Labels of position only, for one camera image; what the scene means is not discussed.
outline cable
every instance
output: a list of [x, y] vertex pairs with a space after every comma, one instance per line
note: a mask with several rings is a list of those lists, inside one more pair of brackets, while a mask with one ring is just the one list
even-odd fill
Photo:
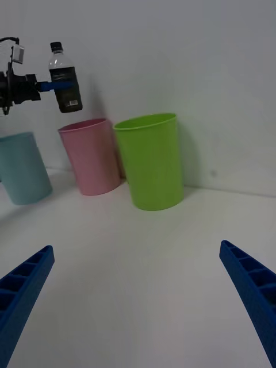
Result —
[[2, 39], [0, 39], [0, 43], [4, 42], [4, 41], [14, 41], [17, 45], [19, 45], [19, 38], [18, 37], [3, 37]]

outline water bottle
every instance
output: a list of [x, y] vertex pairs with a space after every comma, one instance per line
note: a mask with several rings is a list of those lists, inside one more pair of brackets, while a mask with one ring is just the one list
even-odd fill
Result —
[[82, 110], [82, 100], [79, 93], [79, 83], [76, 78], [72, 61], [63, 53], [61, 42], [52, 42], [53, 55], [49, 61], [49, 71], [52, 82], [72, 82], [71, 88], [55, 90], [59, 109], [62, 113]]

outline bottle label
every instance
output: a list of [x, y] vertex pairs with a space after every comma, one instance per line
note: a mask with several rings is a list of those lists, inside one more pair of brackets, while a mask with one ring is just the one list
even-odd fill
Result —
[[53, 82], [73, 82], [74, 86], [64, 90], [55, 90], [59, 109], [62, 113], [78, 111], [82, 109], [82, 100], [79, 93], [78, 80], [74, 67], [50, 69]]

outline light blue plastic cup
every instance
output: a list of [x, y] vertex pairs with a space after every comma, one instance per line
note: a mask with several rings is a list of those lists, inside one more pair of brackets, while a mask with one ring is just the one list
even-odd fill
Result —
[[0, 179], [16, 205], [38, 202], [52, 192], [33, 133], [0, 138]]

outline pink plastic cup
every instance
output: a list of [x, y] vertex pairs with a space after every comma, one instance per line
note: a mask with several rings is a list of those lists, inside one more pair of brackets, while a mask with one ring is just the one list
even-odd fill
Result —
[[84, 196], [107, 193], [120, 185], [109, 120], [76, 122], [59, 129], [59, 133]]

